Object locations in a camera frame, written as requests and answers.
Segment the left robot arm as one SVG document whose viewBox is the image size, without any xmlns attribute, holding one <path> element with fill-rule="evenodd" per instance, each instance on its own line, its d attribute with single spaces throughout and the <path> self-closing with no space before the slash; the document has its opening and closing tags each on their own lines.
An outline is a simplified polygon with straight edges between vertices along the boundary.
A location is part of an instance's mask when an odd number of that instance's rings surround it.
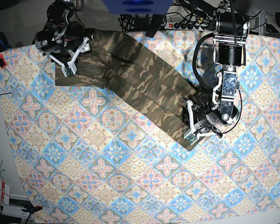
<svg viewBox="0 0 280 224">
<path fill-rule="evenodd" d="M 233 125 L 239 120 L 240 111 L 234 105 L 235 93 L 239 89 L 236 69 L 246 64 L 245 44 L 250 22 L 235 13 L 232 0 L 223 0 L 213 14 L 214 32 L 203 36 L 197 43 L 192 68 L 202 93 L 207 97 L 198 103 L 194 118 L 196 129 L 215 130 L 217 125 Z M 222 66 L 216 73 L 216 85 L 208 86 L 196 67 L 198 52 L 207 39 L 214 43 L 213 62 Z"/>
</svg>

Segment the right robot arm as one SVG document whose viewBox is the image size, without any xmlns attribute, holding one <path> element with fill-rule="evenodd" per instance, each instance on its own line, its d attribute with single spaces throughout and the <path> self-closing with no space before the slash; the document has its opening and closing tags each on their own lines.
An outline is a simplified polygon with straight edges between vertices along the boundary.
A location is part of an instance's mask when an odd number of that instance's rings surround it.
<svg viewBox="0 0 280 224">
<path fill-rule="evenodd" d="M 82 44 L 84 24 L 77 19 L 71 21 L 84 8 L 83 0 L 56 0 L 47 10 L 47 22 L 42 31 L 35 35 L 34 43 L 43 55 L 53 56 L 67 65 L 68 59 Z"/>
</svg>

